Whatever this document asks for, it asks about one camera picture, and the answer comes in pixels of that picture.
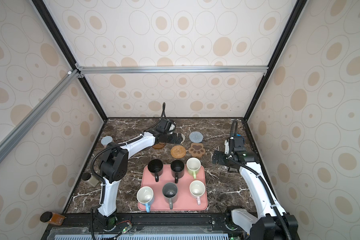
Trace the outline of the rattan woven round coaster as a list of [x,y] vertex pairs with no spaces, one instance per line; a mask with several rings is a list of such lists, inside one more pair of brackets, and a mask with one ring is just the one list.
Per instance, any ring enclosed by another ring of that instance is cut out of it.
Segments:
[[174,146],[171,149],[171,156],[175,159],[183,158],[186,155],[186,153],[187,153],[187,150],[183,146],[180,146],[180,145]]

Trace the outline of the brown wooden round coaster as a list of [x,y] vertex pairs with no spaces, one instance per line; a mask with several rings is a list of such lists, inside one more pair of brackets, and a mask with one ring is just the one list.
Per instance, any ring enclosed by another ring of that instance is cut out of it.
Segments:
[[162,149],[162,148],[164,148],[166,146],[166,143],[158,143],[158,144],[155,144],[155,145],[153,145],[152,147],[154,148],[154,149]]

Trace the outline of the blue woven round coaster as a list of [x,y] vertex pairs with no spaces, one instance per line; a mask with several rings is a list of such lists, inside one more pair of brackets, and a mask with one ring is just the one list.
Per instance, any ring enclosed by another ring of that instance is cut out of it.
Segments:
[[201,143],[204,136],[200,132],[195,131],[189,134],[189,139],[192,143]]

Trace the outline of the cork paw print coaster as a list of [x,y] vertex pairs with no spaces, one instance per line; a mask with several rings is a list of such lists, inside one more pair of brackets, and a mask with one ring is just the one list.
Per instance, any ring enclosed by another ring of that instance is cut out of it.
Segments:
[[206,154],[206,149],[202,143],[191,143],[188,152],[191,154],[193,158],[200,159],[203,155]]

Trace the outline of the multicolour woven round coaster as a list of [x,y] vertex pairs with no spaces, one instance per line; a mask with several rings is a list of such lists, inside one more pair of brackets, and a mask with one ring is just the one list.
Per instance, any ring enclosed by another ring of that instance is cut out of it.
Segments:
[[181,141],[181,144],[183,144],[183,143],[184,143],[184,141],[186,140],[186,136],[185,136],[184,134],[181,134],[181,136],[182,136],[182,141]]

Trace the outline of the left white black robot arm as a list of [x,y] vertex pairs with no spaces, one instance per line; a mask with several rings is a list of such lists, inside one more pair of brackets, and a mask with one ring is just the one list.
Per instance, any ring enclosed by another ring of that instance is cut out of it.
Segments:
[[93,218],[104,227],[116,222],[116,199],[121,179],[126,175],[128,160],[134,154],[157,143],[181,144],[186,137],[180,133],[159,134],[154,136],[144,132],[138,137],[122,143],[109,143],[91,162],[91,173],[101,181],[101,199],[91,208]]

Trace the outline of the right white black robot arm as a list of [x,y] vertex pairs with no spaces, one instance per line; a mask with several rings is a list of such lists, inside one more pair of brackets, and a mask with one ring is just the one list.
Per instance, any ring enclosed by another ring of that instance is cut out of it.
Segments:
[[254,152],[239,151],[226,154],[214,151],[212,162],[238,170],[253,197],[257,216],[247,210],[231,209],[231,222],[241,227],[251,240],[295,240],[298,221],[277,201],[266,182],[258,156]]

